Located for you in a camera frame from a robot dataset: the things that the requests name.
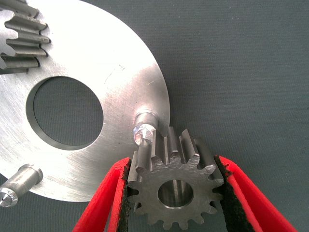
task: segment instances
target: metal pin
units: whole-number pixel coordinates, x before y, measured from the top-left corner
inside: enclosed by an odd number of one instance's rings
[[[18,198],[43,179],[43,172],[33,164],[25,164],[18,172],[0,186],[0,206],[12,207]]]

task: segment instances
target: spur gear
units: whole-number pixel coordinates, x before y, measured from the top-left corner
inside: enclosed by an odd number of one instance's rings
[[[188,220],[203,224],[201,216],[217,210],[213,201],[222,195],[213,190],[224,183],[223,177],[206,145],[192,140],[188,130],[178,138],[172,127],[167,137],[154,132],[153,142],[142,139],[133,155],[128,186],[134,195],[134,211],[148,214],[148,224],[163,221],[169,230],[174,222],[188,229]]]
[[[50,40],[40,34],[47,25],[38,13],[25,0],[0,0],[0,74],[27,72],[47,56],[41,45]]]

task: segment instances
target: metal disc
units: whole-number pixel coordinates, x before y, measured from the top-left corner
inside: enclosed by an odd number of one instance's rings
[[[44,174],[31,191],[64,201],[89,201],[110,167],[133,155],[134,120],[152,112],[169,126],[169,97],[160,68],[143,41],[108,12],[78,0],[29,0],[48,24],[47,58],[28,73],[0,76],[0,171],[9,178],[33,163]],[[100,101],[104,122],[85,147],[60,144],[35,120],[36,90],[51,77],[74,78]]]

